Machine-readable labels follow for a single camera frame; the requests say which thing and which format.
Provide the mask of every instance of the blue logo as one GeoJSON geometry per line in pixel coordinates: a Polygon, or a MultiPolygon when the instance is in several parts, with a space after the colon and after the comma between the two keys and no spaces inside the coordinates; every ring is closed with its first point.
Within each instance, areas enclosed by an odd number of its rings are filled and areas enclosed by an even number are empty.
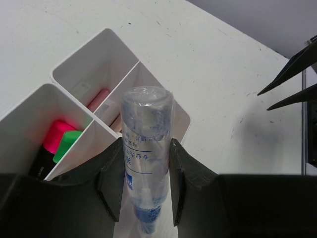
{"type": "Polygon", "coordinates": [[[127,172],[125,172],[125,176],[127,177],[127,183],[128,183],[128,186],[131,190],[133,190],[132,188],[132,176],[129,175],[127,172]]]}

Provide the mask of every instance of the blue line on bottle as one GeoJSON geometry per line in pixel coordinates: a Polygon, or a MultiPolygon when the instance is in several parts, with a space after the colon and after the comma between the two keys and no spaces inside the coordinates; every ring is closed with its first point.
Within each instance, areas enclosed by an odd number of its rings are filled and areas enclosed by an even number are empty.
{"type": "Polygon", "coordinates": [[[152,150],[136,150],[136,149],[133,149],[133,148],[127,146],[126,143],[124,143],[124,145],[125,145],[126,147],[130,148],[131,150],[140,151],[140,152],[152,152],[152,150]]]}
{"type": "Polygon", "coordinates": [[[133,172],[136,172],[136,173],[138,173],[138,174],[142,174],[142,175],[150,175],[150,174],[152,174],[152,173],[141,173],[141,172],[137,172],[137,171],[131,169],[127,164],[126,164],[126,166],[127,166],[130,170],[132,170],[133,172]]]}

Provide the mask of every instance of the transparent bottle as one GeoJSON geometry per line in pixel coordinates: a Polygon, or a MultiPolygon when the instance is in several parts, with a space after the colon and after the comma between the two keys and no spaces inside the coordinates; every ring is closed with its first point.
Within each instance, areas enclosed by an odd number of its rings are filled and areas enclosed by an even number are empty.
{"type": "Polygon", "coordinates": [[[168,193],[168,153],[175,101],[160,87],[132,88],[121,103],[126,182],[139,228],[155,231],[168,193]]]}

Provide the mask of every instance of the bottle cap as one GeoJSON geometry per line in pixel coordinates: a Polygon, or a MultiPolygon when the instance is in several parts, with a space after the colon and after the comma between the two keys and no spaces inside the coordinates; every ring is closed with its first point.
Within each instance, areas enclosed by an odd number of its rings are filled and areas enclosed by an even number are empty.
{"type": "Polygon", "coordinates": [[[81,135],[81,133],[82,132],[78,130],[67,131],[64,133],[56,154],[53,157],[53,161],[55,163],[58,163],[61,160],[64,154],[66,154],[72,144],[74,144],[77,138],[81,135]]]}
{"type": "Polygon", "coordinates": [[[44,139],[44,148],[55,154],[64,133],[70,130],[76,129],[62,120],[54,121],[44,139]]]}

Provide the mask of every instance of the pink object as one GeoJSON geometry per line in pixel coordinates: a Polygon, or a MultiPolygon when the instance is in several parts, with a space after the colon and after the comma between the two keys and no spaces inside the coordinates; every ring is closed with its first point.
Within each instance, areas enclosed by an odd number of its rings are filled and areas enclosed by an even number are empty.
{"type": "Polygon", "coordinates": [[[55,154],[64,133],[70,130],[76,129],[62,120],[54,121],[46,134],[43,147],[52,154],[55,154]]]}
{"type": "Polygon", "coordinates": [[[107,88],[102,89],[97,96],[91,101],[87,108],[94,112],[97,107],[103,102],[104,99],[109,95],[110,91],[107,88]]]}

